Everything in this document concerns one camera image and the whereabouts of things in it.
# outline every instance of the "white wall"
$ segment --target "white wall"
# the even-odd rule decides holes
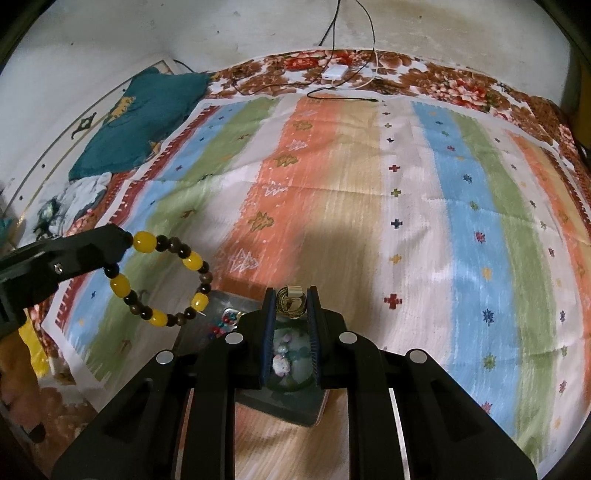
[[[569,45],[533,0],[362,0],[378,48],[483,71],[560,103]],[[0,171],[69,106],[125,65],[160,51],[196,70],[317,44],[336,0],[58,0],[0,75]],[[342,0],[338,47],[370,47],[354,0]],[[325,42],[330,47],[330,37]],[[0,189],[10,175],[0,179]]]

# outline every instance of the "bed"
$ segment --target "bed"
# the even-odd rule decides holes
[[[381,348],[428,351],[541,478],[589,415],[589,172],[547,100],[385,51],[368,83],[372,56],[298,51],[217,72],[73,231],[177,235],[211,259],[214,288],[257,300],[266,286],[318,286]],[[316,81],[327,62],[361,69],[347,89],[306,96],[330,86]],[[164,311],[195,287],[170,257],[129,252],[121,267]],[[131,316],[101,273],[64,282],[33,316],[95,410],[178,335]],[[344,393],[311,429],[237,408],[237,478],[347,471]]]

